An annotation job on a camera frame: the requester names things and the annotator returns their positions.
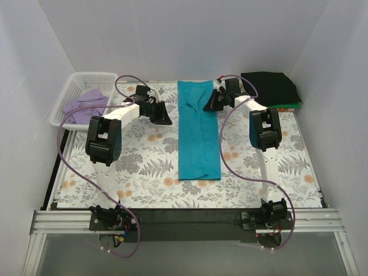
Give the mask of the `teal t shirt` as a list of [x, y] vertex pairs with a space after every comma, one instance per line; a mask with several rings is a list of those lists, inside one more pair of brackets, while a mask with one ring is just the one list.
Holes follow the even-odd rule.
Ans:
[[219, 126], [217, 114], [204, 111], [213, 82], [179, 81], [178, 168], [180, 180], [220, 180]]

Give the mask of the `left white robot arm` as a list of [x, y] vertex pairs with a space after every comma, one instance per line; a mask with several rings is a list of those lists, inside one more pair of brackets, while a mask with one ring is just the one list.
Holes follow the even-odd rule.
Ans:
[[122, 129], [132, 120], [148, 117], [156, 125], [171, 125], [160, 93], [145, 85], [136, 86], [130, 99], [122, 107], [102, 117], [90, 119], [86, 140], [86, 154], [90, 157], [96, 173], [98, 201], [89, 207], [96, 220], [110, 230], [129, 226], [132, 216], [119, 209], [120, 201], [116, 184], [116, 161], [122, 151]]

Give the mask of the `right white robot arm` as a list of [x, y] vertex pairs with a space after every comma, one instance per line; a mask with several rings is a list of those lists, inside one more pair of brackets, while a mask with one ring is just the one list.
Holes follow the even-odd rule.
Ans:
[[256, 150], [261, 179], [243, 177], [231, 169], [225, 160], [222, 144], [220, 156], [225, 167], [233, 175], [250, 182], [262, 183], [261, 207], [255, 213], [243, 213], [242, 219], [248, 224], [262, 224], [266, 228], [280, 226], [287, 218], [288, 207], [285, 191], [279, 185], [278, 149], [282, 141], [282, 131], [278, 111], [256, 102], [258, 91], [246, 78], [237, 75], [223, 75], [217, 79], [218, 88], [212, 91], [206, 112], [222, 111], [225, 106], [232, 107], [220, 128], [219, 140], [230, 115], [238, 110], [249, 119], [249, 139]]

